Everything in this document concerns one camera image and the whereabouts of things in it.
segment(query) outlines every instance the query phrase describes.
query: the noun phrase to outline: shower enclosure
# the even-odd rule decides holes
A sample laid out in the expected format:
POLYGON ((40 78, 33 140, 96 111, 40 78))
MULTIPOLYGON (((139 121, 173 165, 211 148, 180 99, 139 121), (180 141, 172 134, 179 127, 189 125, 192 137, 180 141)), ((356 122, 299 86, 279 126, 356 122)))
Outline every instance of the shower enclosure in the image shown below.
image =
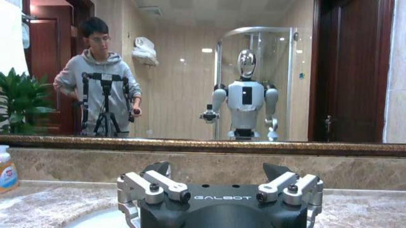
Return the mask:
MULTIPOLYGON (((273 84, 279 91, 276 104, 277 141, 288 139, 289 124, 289 87, 291 87, 291 56, 292 29, 272 27, 244 27, 227 32, 220 38, 215 49, 215 84, 229 85, 240 78, 236 59, 243 49, 251 49, 256 55, 256 68, 252 80, 263 85, 273 84)), ((256 131, 259 140, 267 140, 264 106, 257 115, 256 131)), ((231 116, 227 105, 221 105, 220 119, 215 122, 213 139, 225 140, 231 129, 231 116)))

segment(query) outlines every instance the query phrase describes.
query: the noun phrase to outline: mirror frame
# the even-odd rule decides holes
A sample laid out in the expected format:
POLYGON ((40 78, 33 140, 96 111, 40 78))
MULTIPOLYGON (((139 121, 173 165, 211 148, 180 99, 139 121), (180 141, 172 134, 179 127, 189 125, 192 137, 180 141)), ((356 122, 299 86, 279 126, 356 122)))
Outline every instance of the mirror frame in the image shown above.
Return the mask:
POLYGON ((204 152, 300 156, 406 157, 406 144, 199 141, 181 139, 94 138, 72 136, 0 135, 10 147, 149 152, 204 152))

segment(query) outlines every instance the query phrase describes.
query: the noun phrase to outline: bottle label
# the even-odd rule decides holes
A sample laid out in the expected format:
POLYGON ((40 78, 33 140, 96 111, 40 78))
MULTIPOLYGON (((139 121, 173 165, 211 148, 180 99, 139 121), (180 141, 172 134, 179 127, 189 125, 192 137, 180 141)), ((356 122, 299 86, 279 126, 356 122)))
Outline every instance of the bottle label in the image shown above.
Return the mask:
POLYGON ((0 176, 0 187, 6 189, 12 187, 17 183, 17 181, 18 181, 17 170, 14 166, 9 166, 2 170, 0 176))

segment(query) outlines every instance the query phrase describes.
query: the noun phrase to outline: tripod leg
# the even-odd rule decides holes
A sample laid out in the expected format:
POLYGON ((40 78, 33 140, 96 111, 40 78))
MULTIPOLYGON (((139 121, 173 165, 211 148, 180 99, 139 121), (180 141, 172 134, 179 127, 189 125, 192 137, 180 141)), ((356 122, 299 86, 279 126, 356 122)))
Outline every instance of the tripod leg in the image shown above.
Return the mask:
POLYGON ((113 122, 113 127, 115 127, 115 136, 117 136, 117 133, 120 133, 120 128, 119 128, 119 124, 116 123, 116 120, 115 120, 115 114, 113 113, 109 113, 109 118, 113 122))
POLYGON ((108 113, 104 113, 104 127, 105 127, 104 136, 108 136, 108 137, 111 137, 109 123, 111 123, 109 115, 108 115, 108 113))
POLYGON ((94 130, 93 130, 94 134, 97 134, 97 130, 98 130, 98 127, 100 127, 100 124, 101 124, 101 121, 102 121, 104 118, 105 118, 104 115, 100 114, 98 118, 97 118, 97 121, 96 121, 96 127, 94 127, 94 130))

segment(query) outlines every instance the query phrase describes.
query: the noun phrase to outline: marble countertop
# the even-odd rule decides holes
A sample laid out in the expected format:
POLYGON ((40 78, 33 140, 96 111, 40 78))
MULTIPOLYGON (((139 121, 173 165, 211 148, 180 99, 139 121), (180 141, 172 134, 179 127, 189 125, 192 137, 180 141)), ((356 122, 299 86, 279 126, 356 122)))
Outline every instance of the marble countertop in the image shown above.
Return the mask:
MULTIPOLYGON (((116 206, 116 185, 21 181, 0 195, 0 228, 64 227, 80 216, 116 206)), ((400 228, 406 191, 324 190, 316 228, 400 228)))

